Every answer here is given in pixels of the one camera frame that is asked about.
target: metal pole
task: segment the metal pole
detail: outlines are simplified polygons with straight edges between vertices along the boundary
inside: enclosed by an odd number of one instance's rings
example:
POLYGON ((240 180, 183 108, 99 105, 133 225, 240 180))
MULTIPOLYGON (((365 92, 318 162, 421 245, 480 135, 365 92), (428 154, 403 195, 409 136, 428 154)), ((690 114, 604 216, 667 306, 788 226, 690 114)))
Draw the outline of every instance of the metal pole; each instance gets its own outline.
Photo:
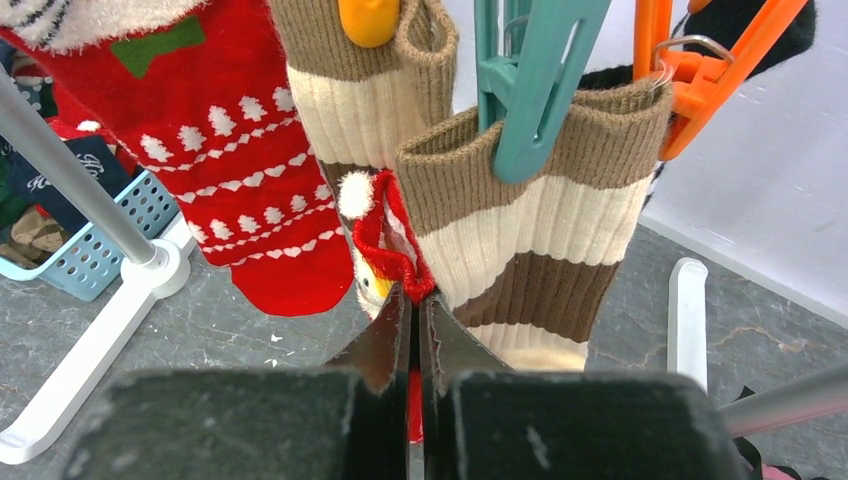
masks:
POLYGON ((731 437, 848 411, 848 364, 805 375, 719 409, 731 437))
POLYGON ((153 259, 155 248, 121 213, 49 125, 0 72, 0 135, 99 228, 133 263, 153 259))

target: plastic clip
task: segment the plastic clip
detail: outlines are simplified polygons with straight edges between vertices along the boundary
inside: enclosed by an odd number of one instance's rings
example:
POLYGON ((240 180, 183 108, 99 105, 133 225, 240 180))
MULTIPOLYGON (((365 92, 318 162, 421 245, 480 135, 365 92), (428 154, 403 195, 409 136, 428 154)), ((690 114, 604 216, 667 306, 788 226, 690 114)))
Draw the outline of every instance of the plastic clip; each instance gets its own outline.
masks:
MULTIPOLYGON (((691 8, 703 8, 706 3, 691 8)), ((722 105, 756 68, 807 0, 766 0, 731 50, 702 35, 669 39, 672 0, 636 0, 634 79, 653 73, 660 62, 674 70, 675 116, 660 160, 669 161, 700 133, 722 105), (669 47, 697 43, 719 58, 669 47)))
POLYGON ((475 0, 480 132, 504 119, 493 163, 500 181, 521 183, 544 167, 609 4, 504 0, 506 45, 500 56, 498 2, 475 0), (529 16, 516 16, 522 12, 529 16), (525 23, 522 38, 517 32, 525 23))
POLYGON ((338 0, 347 38, 362 48, 389 43, 400 18, 400 0, 338 0))

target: light blue basket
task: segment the light blue basket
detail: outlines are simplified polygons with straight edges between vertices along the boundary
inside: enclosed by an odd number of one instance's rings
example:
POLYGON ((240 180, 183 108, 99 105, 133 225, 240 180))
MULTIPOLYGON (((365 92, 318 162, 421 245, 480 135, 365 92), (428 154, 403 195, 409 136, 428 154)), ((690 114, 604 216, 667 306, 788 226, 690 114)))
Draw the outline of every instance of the light blue basket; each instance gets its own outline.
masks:
MULTIPOLYGON (((133 225, 154 238, 179 212, 174 199, 150 172, 143 172, 115 199, 133 225)), ((90 302, 121 273, 124 254, 91 223, 86 224, 41 266, 33 270, 0 257, 0 275, 26 281, 39 278, 90 302)))

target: gray marble floor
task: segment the gray marble floor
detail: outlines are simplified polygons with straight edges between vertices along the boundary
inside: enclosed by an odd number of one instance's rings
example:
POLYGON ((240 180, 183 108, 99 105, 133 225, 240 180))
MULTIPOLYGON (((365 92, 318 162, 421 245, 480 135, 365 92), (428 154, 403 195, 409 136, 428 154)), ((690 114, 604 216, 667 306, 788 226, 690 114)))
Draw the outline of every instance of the gray marble floor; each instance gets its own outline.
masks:
MULTIPOLYGON (((588 368, 665 369, 668 277, 683 256, 694 255, 650 231, 637 232, 593 332, 588 368)), ((193 263, 189 285, 156 305, 107 378, 163 367, 318 365, 365 325, 350 297, 323 315, 263 315, 226 274, 197 257, 193 263)), ((710 395, 717 405, 735 398, 743 385, 761 391, 848 361, 848 331, 705 263, 710 395)), ((84 303, 38 282, 0 280, 0 428, 17 416, 108 296, 84 303)), ((77 420, 88 408, 41 456, 19 466, 0 464, 0 478, 58 478, 79 433, 77 420)), ((848 479, 848 415, 751 440, 766 460, 792 465, 805 479, 848 479)), ((420 455, 415 466, 421 466, 420 455)))

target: white plastic stand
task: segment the white plastic stand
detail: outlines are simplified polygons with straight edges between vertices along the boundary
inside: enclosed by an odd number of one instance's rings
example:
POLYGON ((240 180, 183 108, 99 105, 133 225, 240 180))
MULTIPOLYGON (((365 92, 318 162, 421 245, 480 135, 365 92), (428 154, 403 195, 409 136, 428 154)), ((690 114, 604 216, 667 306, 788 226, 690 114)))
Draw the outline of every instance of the white plastic stand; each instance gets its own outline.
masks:
POLYGON ((188 280, 194 238, 182 215, 154 240, 145 265, 124 260, 123 284, 9 428, 0 433, 0 462, 16 465, 41 454, 65 430, 157 300, 188 280))
MULTIPOLYGON (((707 391, 704 286, 707 267, 680 259, 669 280, 668 371, 693 378, 707 391)), ((719 409, 732 438, 764 433, 848 411, 848 364, 803 375, 719 409)))
POLYGON ((693 258, 674 266, 668 292, 668 371, 707 391, 707 267, 693 258))
POLYGON ((23 412, 0 432, 0 462, 16 465, 59 438, 156 301, 185 285, 188 254, 196 242, 182 215, 161 238, 148 241, 5 74, 0 75, 0 135, 125 255, 123 284, 23 412))

